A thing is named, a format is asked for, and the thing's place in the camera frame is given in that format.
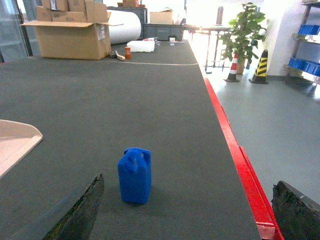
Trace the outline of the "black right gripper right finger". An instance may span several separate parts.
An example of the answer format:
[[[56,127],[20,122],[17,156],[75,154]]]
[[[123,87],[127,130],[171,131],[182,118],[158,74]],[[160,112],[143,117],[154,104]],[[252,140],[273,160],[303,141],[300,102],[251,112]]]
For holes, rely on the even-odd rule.
[[[285,181],[273,186],[272,209],[286,240],[320,238],[320,205]]]

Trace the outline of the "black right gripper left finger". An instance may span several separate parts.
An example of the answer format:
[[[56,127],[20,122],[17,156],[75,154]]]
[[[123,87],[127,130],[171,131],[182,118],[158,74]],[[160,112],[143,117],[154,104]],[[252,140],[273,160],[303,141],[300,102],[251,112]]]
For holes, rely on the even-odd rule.
[[[16,240],[87,240],[97,219],[105,181],[91,183],[61,199],[41,217],[14,234]]]

